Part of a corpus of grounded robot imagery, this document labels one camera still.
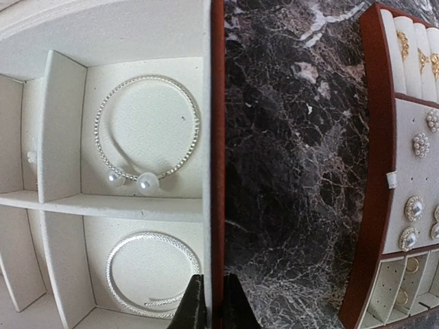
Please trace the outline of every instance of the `wooden frame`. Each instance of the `wooden frame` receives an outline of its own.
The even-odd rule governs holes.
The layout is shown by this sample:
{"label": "wooden frame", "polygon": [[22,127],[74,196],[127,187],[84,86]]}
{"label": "wooden frame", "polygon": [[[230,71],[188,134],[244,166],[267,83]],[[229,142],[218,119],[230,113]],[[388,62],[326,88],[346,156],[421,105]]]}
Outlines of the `wooden frame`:
{"label": "wooden frame", "polygon": [[339,313],[347,329],[358,328],[361,323],[381,260],[428,252],[438,247],[431,245],[407,253],[383,254],[394,194],[394,190],[388,188],[385,177],[396,169],[396,99],[432,108],[439,108],[439,104],[394,91],[390,54],[380,12],[382,9],[389,10],[394,17],[407,16],[414,23],[433,27],[419,18],[380,3],[371,5],[359,18],[366,58],[370,133],[364,215],[351,278]]}

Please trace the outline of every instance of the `silver bracelet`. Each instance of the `silver bracelet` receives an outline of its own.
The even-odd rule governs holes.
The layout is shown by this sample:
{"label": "silver bracelet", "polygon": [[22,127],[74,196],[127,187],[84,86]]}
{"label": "silver bracelet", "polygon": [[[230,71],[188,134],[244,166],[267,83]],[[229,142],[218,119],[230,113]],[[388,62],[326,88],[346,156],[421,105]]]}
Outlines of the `silver bracelet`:
{"label": "silver bracelet", "polygon": [[192,275],[200,274],[200,262],[197,258],[197,256],[192,252],[192,250],[185,245],[183,242],[173,238],[172,236],[169,236],[167,234],[163,233],[157,233],[157,232],[140,232],[133,234],[132,236],[129,236],[128,238],[125,238],[118,242],[113,249],[111,250],[110,254],[107,258],[106,263],[106,281],[108,288],[110,289],[111,294],[113,297],[123,306],[125,306],[128,310],[130,310],[133,313],[136,313],[137,315],[141,315],[143,317],[155,317],[157,319],[171,319],[174,317],[175,313],[165,313],[160,314],[156,311],[152,312],[151,310],[148,310],[148,307],[151,306],[162,306],[162,305],[168,305],[179,302],[182,298],[185,292],[182,292],[180,295],[172,298],[168,298],[166,300],[158,300],[154,302],[146,302],[143,306],[140,306],[138,304],[135,304],[134,302],[130,301],[127,297],[123,295],[123,293],[117,288],[117,285],[115,284],[115,280],[112,276],[112,262],[113,258],[117,254],[117,252],[127,245],[130,242],[138,241],[138,240],[158,240],[163,241],[166,243],[169,243],[170,245],[173,245],[174,247],[177,247],[191,262],[192,266]]}
{"label": "silver bracelet", "polygon": [[[117,93],[119,90],[121,90],[123,87],[128,86],[130,84],[133,84],[135,82],[140,82],[144,80],[155,80],[164,82],[166,84],[169,84],[173,86],[175,89],[177,89],[187,100],[191,111],[193,115],[193,124],[194,124],[194,132],[193,132],[193,138],[191,141],[191,144],[189,146],[189,149],[187,150],[185,156],[178,161],[177,165],[173,168],[171,168],[168,171],[165,171],[163,173],[160,173],[159,175],[156,175],[154,173],[142,173],[140,176],[133,175],[131,173],[126,173],[122,169],[116,167],[105,155],[104,150],[102,149],[101,141],[99,138],[99,124],[101,122],[102,112],[104,111],[105,107],[107,106],[108,101],[112,96],[114,96],[115,93]],[[99,155],[101,159],[104,161],[106,166],[110,169],[110,171],[107,174],[107,180],[109,185],[112,187],[119,187],[125,184],[126,179],[132,180],[134,182],[137,182],[137,188],[140,193],[143,195],[153,195],[155,192],[157,192],[158,188],[160,187],[159,180],[162,180],[163,178],[172,175],[173,173],[177,172],[185,163],[188,161],[189,157],[191,156],[193,150],[195,149],[195,146],[198,142],[198,137],[200,135],[200,115],[199,115],[199,108],[197,106],[197,103],[195,99],[193,98],[192,94],[187,90],[186,87],[184,87],[180,82],[177,82],[176,80],[171,79],[170,77],[164,77],[162,75],[140,75],[138,77],[133,77],[132,79],[126,80],[122,82],[120,85],[116,86],[110,93],[104,98],[104,100],[101,103],[101,106],[99,107],[99,110],[97,111],[96,118],[95,118],[95,125],[94,125],[94,135],[95,135],[95,145],[99,152]]]}

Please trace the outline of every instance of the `marble surface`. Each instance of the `marble surface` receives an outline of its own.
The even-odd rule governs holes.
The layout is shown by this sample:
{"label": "marble surface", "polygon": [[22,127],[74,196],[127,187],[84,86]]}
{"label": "marble surface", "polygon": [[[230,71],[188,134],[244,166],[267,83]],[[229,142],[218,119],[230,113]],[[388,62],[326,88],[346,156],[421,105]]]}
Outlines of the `marble surface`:
{"label": "marble surface", "polygon": [[[438,3],[382,2],[439,25]],[[358,18],[370,4],[225,2],[226,267],[264,328],[343,328],[366,187]],[[439,328],[439,311],[391,328]]]}

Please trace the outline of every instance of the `ring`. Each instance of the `ring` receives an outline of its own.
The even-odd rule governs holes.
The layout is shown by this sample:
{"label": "ring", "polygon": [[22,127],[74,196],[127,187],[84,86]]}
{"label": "ring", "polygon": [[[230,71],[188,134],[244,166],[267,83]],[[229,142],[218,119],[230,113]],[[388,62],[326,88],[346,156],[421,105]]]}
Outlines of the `ring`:
{"label": "ring", "polygon": [[123,295],[123,293],[117,288],[117,285],[115,283],[115,279],[112,276],[112,262],[117,254],[117,252],[123,248],[125,245],[127,245],[130,242],[137,241],[137,240],[157,240],[157,241],[163,241],[166,243],[169,243],[170,245],[173,245],[177,249],[179,249],[191,262],[192,272],[194,274],[200,274],[200,262],[197,258],[197,256],[192,252],[192,250],[185,245],[183,242],[173,238],[172,236],[169,236],[167,234],[163,233],[157,233],[157,232],[141,232],[133,234],[132,236],[129,236],[128,238],[125,238],[118,242],[113,249],[111,250],[110,254],[108,255],[107,262],[106,262],[106,281],[108,288],[110,289],[111,294],[113,297],[123,306],[125,306],[128,310],[130,310],[133,313],[136,313],[137,315],[143,316],[143,317],[154,317],[157,319],[172,319],[174,317],[175,313],[165,313],[165,314],[156,314],[153,312],[148,311],[146,307],[148,306],[162,306],[162,305],[168,305],[173,304],[176,302],[179,302],[182,298],[185,292],[182,292],[180,295],[177,295],[176,297],[167,298],[165,300],[159,300],[155,302],[148,302],[144,303],[144,306],[139,306],[133,302],[131,302],[126,296]]}
{"label": "ring", "polygon": [[424,201],[422,197],[413,195],[407,200],[404,207],[404,215],[408,221],[417,221],[424,212]]}
{"label": "ring", "polygon": [[409,48],[410,48],[409,47],[409,40],[407,39],[407,36],[405,35],[405,33],[400,31],[400,30],[396,31],[396,36],[401,41],[401,46],[402,46],[401,56],[403,58],[403,61],[405,61],[405,59],[409,55]]}
{"label": "ring", "polygon": [[430,56],[431,59],[431,70],[434,74],[434,79],[437,81],[439,78],[439,54],[433,53]]}
{"label": "ring", "polygon": [[430,58],[426,56],[422,50],[418,48],[419,62],[420,62],[420,74],[424,73],[425,65],[430,63]]}
{"label": "ring", "polygon": [[419,270],[419,260],[416,257],[407,259],[405,271],[410,274],[415,274]]}
{"label": "ring", "polygon": [[410,226],[406,228],[399,238],[399,247],[408,252],[413,249],[414,245],[418,241],[418,232],[416,228]]}
{"label": "ring", "polygon": [[409,302],[409,295],[403,289],[399,289],[395,304],[398,306],[404,306],[408,302]]}

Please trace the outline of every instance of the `jewelry tray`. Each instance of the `jewelry tray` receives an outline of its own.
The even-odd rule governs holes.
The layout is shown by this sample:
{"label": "jewelry tray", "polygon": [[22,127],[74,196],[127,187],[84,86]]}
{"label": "jewelry tray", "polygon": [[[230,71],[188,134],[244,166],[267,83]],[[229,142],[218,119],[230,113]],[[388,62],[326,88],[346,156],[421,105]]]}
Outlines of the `jewelry tray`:
{"label": "jewelry tray", "polygon": [[[168,327],[171,320],[131,313],[106,285],[110,250],[142,231],[169,234],[193,250],[204,275],[207,323],[219,328],[223,6],[220,0],[29,0],[0,11],[0,314],[5,328]],[[154,197],[141,197],[135,184],[107,187],[107,168],[93,139],[100,102],[116,85],[144,74],[183,84],[201,119],[193,155],[163,180]],[[133,87],[102,122],[103,146],[122,165],[130,158],[159,171],[186,152],[189,109],[180,110],[166,90],[154,91],[143,83]],[[160,106],[145,109],[151,102]],[[115,280],[138,304],[173,297],[189,283],[190,263],[175,247],[144,241],[121,254],[113,265]]]}
{"label": "jewelry tray", "polygon": [[[439,205],[439,136],[430,132],[426,122],[429,111],[439,108],[439,84],[431,72],[416,74],[420,72],[416,71],[420,66],[413,67],[417,56],[415,63],[407,58],[403,65],[401,49],[393,47],[398,45],[395,30],[392,40],[385,15],[408,17],[412,26],[423,25],[416,26],[419,30],[433,27],[380,3],[371,5],[359,19],[366,58],[370,144],[364,215],[339,313],[347,329],[380,328],[439,306],[439,240],[430,237],[433,213]],[[431,63],[425,70],[432,70]],[[425,158],[415,156],[412,145],[413,137],[423,132],[431,143]],[[420,219],[410,223],[404,208],[413,195],[424,199],[425,209]],[[404,252],[399,239],[410,226],[418,231],[418,240],[413,249]],[[418,262],[416,273],[407,271],[412,258]],[[399,300],[401,294],[404,303]]]}

